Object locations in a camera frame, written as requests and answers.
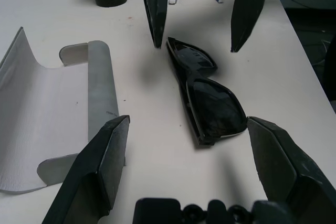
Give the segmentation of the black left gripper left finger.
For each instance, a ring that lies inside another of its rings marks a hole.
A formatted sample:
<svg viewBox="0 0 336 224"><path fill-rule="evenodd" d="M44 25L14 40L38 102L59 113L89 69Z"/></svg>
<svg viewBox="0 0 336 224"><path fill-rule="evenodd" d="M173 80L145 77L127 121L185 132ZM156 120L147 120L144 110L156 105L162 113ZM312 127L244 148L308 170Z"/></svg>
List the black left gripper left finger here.
<svg viewBox="0 0 336 224"><path fill-rule="evenodd" d="M77 155L43 223L98 223L116 200L130 117L105 123Z"/></svg>

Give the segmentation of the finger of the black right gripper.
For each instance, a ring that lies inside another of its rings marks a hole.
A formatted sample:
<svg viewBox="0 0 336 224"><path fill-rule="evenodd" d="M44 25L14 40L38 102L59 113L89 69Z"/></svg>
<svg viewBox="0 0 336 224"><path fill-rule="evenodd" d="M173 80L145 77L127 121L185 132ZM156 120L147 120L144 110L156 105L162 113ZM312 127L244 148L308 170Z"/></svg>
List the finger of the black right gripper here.
<svg viewBox="0 0 336 224"><path fill-rule="evenodd" d="M161 48L168 0L144 0L146 16L155 48Z"/></svg>
<svg viewBox="0 0 336 224"><path fill-rule="evenodd" d="M260 16L265 0L234 0L231 17L231 52L239 52Z"/></svg>

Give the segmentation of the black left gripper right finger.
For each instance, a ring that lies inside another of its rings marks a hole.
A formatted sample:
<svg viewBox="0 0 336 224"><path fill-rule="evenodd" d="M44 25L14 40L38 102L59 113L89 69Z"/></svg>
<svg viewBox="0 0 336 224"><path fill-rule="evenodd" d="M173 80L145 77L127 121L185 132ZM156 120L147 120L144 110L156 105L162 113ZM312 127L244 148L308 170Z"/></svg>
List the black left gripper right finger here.
<svg viewBox="0 0 336 224"><path fill-rule="evenodd" d="M285 202L298 223L335 223L335 188L315 161L276 124L251 116L247 127L268 200Z"/></svg>

